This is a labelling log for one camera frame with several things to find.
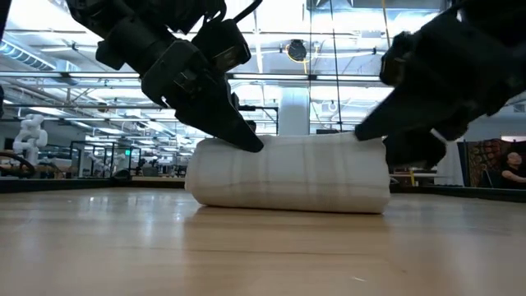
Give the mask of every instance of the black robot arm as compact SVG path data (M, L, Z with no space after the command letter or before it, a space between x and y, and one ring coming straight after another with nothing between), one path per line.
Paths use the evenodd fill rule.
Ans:
M116 70L127 63L141 76L141 89L175 117L235 146L257 152L263 143L233 103L225 72L251 58L237 22L253 12L255 1L224 20L224 0L67 0L73 18L104 41L96 58ZM187 34L204 23L191 41Z
M525 1L464 0L414 34L397 35L380 74L394 90L356 137L387 136L389 165L436 165L444 141L526 90L525 26Z

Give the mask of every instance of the ceiling light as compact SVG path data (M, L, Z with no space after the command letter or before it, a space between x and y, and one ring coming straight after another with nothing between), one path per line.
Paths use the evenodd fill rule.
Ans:
M177 120L176 118L174 119L169 119L169 118L161 118L161 119L155 119L156 122L160 122L160 123L178 123L179 120Z
M101 132L105 132L105 133L112 134L112 135L121 135L121 134L125 133L125 132L123 132L121 130L118 130L118 129L115 129L115 128L99 127L97 129L100 130Z
M157 132L164 132L166 129L163 125L158 123L148 123L146 124L149 128L156 130Z
M75 125L79 126L79 127L84 127L84 128L92 128L92 126L89 126L85 123L79 123L79 122L73 122Z
M104 121L104 118L65 118L69 121L89 122L89 121Z
M146 123L146 122L149 122L150 120L149 119L141 119L141 118L110 118L109 121Z
M26 119L25 117L22 117L22 116L19 116L17 117L16 119L19 119L19 120L24 120ZM59 121L61 120L61 118L44 118L44 121Z
M103 147L95 147L96 150L104 150ZM92 150L93 151L93 146L84 146L84 150Z
M31 107L30 108L33 111L40 112L40 113L46 113L49 115L55 115L55 116L64 116L67 115L67 113L53 108L47 108L47 107Z
M378 76L353 76L353 75L339 75L339 76L332 76L332 75L318 75L316 77L317 80L323 80L323 81L380 81L380 78Z
M0 72L0 77L10 78L62 78L57 72Z
M113 78L113 79L127 79L127 78L139 78L138 73L98 73L98 72L74 72L69 73L70 77L73 78Z
M233 74L233 79L306 80L308 75L283 74Z

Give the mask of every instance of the colorful tapestry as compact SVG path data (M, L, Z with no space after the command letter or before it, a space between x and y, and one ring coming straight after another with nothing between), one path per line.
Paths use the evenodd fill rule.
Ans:
M511 142L501 139L468 143L469 183L472 187L479 187L482 171L501 171L503 154L511 147Z

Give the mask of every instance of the man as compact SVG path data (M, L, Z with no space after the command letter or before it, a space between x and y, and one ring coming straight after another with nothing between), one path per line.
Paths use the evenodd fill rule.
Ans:
M526 190L526 171L520 167L522 163L523 159L519 153L507 154L502 168L502 188Z

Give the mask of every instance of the white robot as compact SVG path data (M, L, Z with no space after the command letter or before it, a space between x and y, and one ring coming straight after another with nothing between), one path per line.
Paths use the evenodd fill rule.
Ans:
M22 120L21 130L13 142L13 150L16 154L24 154L25 159L32 165L37 165L39 160L39 148L48 144L48 133L41 128L44 116L29 114Z
M110 163L111 163L111 159L107 159L106 160L106 163L104 163L104 161L100 158L97 158L93 152L90 152L88 154L88 158L94 162L95 165L98 165L103 171L112 171L112 173L115 173L115 171L117 170L117 167L119 165L119 163L126 159L126 156L124 154L120 154L120 155L115 155L115 157L113 158L113 169L110 168Z

